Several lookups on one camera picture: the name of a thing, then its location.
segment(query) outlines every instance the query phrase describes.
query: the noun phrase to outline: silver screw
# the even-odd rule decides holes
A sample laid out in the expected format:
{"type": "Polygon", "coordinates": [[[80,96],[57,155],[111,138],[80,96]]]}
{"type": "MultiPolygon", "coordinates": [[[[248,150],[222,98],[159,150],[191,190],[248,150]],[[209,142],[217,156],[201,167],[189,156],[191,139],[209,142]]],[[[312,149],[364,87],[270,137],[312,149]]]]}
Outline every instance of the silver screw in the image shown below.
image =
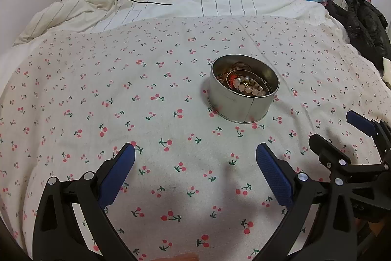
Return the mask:
{"type": "Polygon", "coordinates": [[[49,180],[48,180],[48,184],[49,185],[54,185],[56,181],[57,181],[56,177],[50,177],[49,180]]]}
{"type": "Polygon", "coordinates": [[[84,178],[85,180],[93,179],[93,178],[94,178],[94,173],[93,173],[93,172],[86,172],[86,173],[83,175],[83,178],[84,178]]]}
{"type": "Polygon", "coordinates": [[[343,180],[340,179],[340,178],[334,179],[334,182],[335,182],[338,186],[342,186],[342,185],[343,185],[343,180]]]}
{"type": "Polygon", "coordinates": [[[298,179],[300,179],[302,182],[306,181],[308,179],[307,174],[304,174],[303,172],[299,173],[297,175],[298,179]]]}

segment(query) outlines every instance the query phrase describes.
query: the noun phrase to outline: metal tin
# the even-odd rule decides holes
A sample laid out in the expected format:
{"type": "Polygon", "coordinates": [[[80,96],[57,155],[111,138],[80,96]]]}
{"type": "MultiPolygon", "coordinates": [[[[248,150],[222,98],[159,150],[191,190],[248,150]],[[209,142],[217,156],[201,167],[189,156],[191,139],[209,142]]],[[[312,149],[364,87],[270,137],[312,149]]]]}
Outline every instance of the metal tin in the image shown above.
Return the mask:
{"type": "Polygon", "coordinates": [[[280,80],[277,74],[262,61],[246,55],[225,55],[213,62],[209,85],[208,101],[219,115],[236,123],[253,123],[266,115],[280,86],[280,80]],[[263,97],[249,97],[222,85],[217,80],[217,75],[236,62],[249,65],[251,72],[265,80],[270,94],[263,97]]]}

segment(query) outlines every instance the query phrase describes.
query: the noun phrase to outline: black jacket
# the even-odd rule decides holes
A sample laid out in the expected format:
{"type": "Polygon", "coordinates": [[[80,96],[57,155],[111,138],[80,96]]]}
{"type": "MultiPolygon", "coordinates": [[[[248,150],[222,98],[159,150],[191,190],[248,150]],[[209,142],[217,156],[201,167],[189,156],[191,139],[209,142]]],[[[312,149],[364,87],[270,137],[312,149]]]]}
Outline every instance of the black jacket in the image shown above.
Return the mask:
{"type": "Polygon", "coordinates": [[[383,57],[391,60],[391,44],[386,33],[387,21],[366,0],[345,0],[348,10],[329,0],[326,9],[346,29],[350,43],[382,73],[383,57]]]}

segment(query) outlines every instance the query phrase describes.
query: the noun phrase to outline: cherry print fabric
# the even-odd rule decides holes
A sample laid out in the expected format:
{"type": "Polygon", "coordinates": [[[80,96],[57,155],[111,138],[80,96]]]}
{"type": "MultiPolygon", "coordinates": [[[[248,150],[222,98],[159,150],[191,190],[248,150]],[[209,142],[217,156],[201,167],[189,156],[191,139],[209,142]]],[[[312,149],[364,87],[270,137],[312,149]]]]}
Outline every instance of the cherry print fabric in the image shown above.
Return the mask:
{"type": "MultiPolygon", "coordinates": [[[[256,165],[259,143],[324,181],[328,171],[308,148],[311,134],[353,163],[380,161],[372,140],[345,116],[353,109],[387,121],[389,93],[369,62],[325,25],[269,16],[159,18],[99,34],[48,32],[37,43],[0,99],[0,212],[29,255],[48,178],[78,179],[126,142],[136,161],[105,212],[147,261],[257,254],[287,212],[256,165]],[[229,53],[260,59],[280,78],[257,123],[229,122],[207,102],[211,64],[229,53]]],[[[315,208],[295,249],[314,216],[315,208]]]]}

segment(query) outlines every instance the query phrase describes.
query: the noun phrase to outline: blue gripper pad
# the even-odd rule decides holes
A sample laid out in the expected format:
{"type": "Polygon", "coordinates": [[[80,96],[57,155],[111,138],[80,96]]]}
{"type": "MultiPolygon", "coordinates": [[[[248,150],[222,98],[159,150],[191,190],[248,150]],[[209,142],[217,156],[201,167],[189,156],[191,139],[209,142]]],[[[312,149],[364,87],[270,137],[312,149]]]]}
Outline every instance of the blue gripper pad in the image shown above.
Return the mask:
{"type": "Polygon", "coordinates": [[[292,185],[279,168],[277,164],[278,159],[264,146],[264,143],[258,145],[255,157],[278,203],[289,209],[293,205],[292,185]]]}
{"type": "Polygon", "coordinates": [[[116,155],[115,159],[117,159],[117,161],[100,185],[98,203],[102,209],[114,202],[126,176],[134,164],[135,158],[136,152],[131,144],[125,144],[116,155]]]}
{"type": "Polygon", "coordinates": [[[368,136],[376,135],[375,125],[355,111],[349,111],[346,113],[346,121],[368,136]]]}

